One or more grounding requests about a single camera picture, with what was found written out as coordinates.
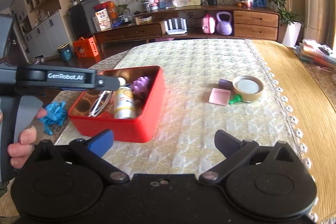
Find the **person's left hand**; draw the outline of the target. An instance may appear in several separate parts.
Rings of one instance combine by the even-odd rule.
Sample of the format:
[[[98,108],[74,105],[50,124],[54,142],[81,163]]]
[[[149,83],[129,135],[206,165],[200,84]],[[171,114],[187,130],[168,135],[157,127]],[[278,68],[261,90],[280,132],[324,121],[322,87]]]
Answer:
[[[46,115],[47,111],[41,108],[32,124],[19,134],[18,141],[7,147],[10,164],[14,168],[21,169],[34,150],[35,145],[41,141],[44,134],[44,125],[39,119]]]

